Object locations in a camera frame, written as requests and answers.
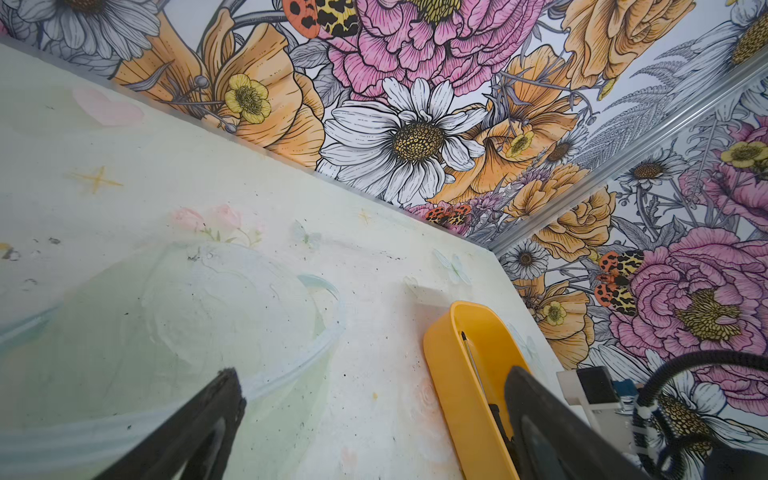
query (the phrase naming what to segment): yellow star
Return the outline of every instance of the yellow star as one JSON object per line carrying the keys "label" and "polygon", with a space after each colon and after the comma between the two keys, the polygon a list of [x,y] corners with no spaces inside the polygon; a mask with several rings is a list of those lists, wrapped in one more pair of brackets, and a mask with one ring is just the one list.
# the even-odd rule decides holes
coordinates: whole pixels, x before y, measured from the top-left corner
{"label": "yellow star", "polygon": [[366,222],[366,225],[371,221],[371,217],[369,217],[366,211],[363,210],[362,208],[360,209],[360,213],[357,214],[357,216],[362,218],[362,221]]}
{"label": "yellow star", "polygon": [[73,174],[76,177],[84,178],[85,180],[92,180],[94,182],[94,188],[92,193],[96,194],[98,191],[99,184],[107,184],[107,185],[115,185],[117,187],[122,187],[123,184],[119,184],[118,182],[114,182],[112,180],[106,180],[104,178],[104,167],[100,168],[98,171],[98,175],[95,177],[92,177],[91,175],[80,175],[80,174]]}

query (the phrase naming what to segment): pink heart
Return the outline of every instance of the pink heart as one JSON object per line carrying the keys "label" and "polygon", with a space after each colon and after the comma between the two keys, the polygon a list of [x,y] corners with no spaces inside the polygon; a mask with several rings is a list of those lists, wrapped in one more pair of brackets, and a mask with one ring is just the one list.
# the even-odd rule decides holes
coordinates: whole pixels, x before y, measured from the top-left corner
{"label": "pink heart", "polygon": [[80,108],[105,127],[127,127],[144,118],[144,112],[126,101],[112,101],[95,88],[72,88]]}

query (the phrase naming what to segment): spotted butterfly wing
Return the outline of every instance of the spotted butterfly wing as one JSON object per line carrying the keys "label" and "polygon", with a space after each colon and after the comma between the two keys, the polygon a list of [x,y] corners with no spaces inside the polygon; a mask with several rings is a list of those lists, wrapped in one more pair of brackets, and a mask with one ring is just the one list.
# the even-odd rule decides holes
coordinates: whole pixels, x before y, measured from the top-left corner
{"label": "spotted butterfly wing", "polygon": [[301,35],[315,38],[322,29],[330,37],[357,35],[359,18],[353,0],[284,0],[283,11]]}
{"label": "spotted butterfly wing", "polygon": [[600,283],[594,288],[594,298],[602,306],[627,316],[637,315],[637,304],[629,290],[629,277],[643,263],[643,252],[608,252],[600,258],[598,266],[605,273],[598,275]]}

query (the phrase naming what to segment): white daisy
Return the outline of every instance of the white daisy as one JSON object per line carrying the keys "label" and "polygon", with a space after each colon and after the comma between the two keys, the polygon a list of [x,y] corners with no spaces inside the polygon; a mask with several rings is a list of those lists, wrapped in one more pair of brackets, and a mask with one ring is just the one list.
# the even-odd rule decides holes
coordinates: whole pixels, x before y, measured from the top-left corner
{"label": "white daisy", "polygon": [[[602,345],[591,348],[589,357],[582,365],[605,366],[614,381],[629,379],[634,383],[645,384],[651,374],[664,364],[661,357],[651,349],[646,350],[646,360],[647,365],[615,346]],[[662,388],[657,400],[677,436],[703,433],[735,449],[768,453],[768,440],[743,428],[739,422],[720,417],[727,401],[715,383],[696,382],[693,373],[683,372]],[[631,410],[627,410],[626,415],[631,415]],[[667,441],[663,435],[649,435],[647,440],[649,456],[656,461]],[[709,451],[710,446],[706,443],[694,444],[684,450],[682,455],[686,480],[701,479],[704,459]]]}
{"label": "white daisy", "polygon": [[41,22],[45,34],[69,48],[110,58],[140,57],[152,45],[147,35],[160,34],[152,0],[3,0],[26,22]]}
{"label": "white daisy", "polygon": [[544,275],[549,254],[533,240],[525,240],[512,247],[499,261],[510,280],[533,280]]}
{"label": "white daisy", "polygon": [[672,180],[686,167],[685,159],[672,149],[659,149],[627,173],[619,176],[618,180],[629,188],[640,186],[644,190],[649,190],[651,185],[661,185],[664,180]]}
{"label": "white daisy", "polygon": [[[670,105],[675,110],[692,97],[710,90],[731,68],[744,63],[768,44],[768,0],[737,0],[730,10],[730,21],[723,22],[691,45],[696,57],[680,67],[676,77],[683,80],[672,90]],[[721,104],[717,119],[728,121],[741,100],[747,109],[768,115],[768,81],[755,82],[748,90]]]}
{"label": "white daisy", "polygon": [[567,132],[554,145],[554,150],[544,157],[544,165],[549,168],[571,163],[581,151],[581,147],[589,137],[587,125],[583,122]]}
{"label": "white daisy", "polygon": [[326,134],[336,140],[320,154],[340,167],[337,179],[388,202],[409,202],[416,194],[434,197],[453,182],[443,167],[466,171],[485,153],[475,141],[459,137],[485,116],[484,108],[449,114],[453,87],[448,81],[430,92],[422,78],[411,91],[385,78],[389,105],[345,101],[331,112]]}

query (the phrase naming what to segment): white table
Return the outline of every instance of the white table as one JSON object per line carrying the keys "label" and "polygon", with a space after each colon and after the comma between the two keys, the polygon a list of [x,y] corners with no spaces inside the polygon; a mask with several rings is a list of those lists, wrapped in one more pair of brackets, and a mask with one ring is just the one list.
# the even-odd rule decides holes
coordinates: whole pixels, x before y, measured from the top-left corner
{"label": "white table", "polygon": [[[539,379],[561,394],[560,364],[491,252],[7,45],[0,65],[0,243],[19,255],[0,260],[0,328],[171,236],[171,211],[230,204],[262,226],[260,252],[324,277],[346,299],[327,407],[295,478],[462,477],[422,354],[424,332],[454,300],[489,306],[530,336]],[[135,104],[144,119],[102,127],[72,88]],[[77,175],[101,167],[122,185],[94,194]],[[296,245],[296,220],[322,234],[319,249]],[[434,249],[458,255],[472,285],[452,283]]]}

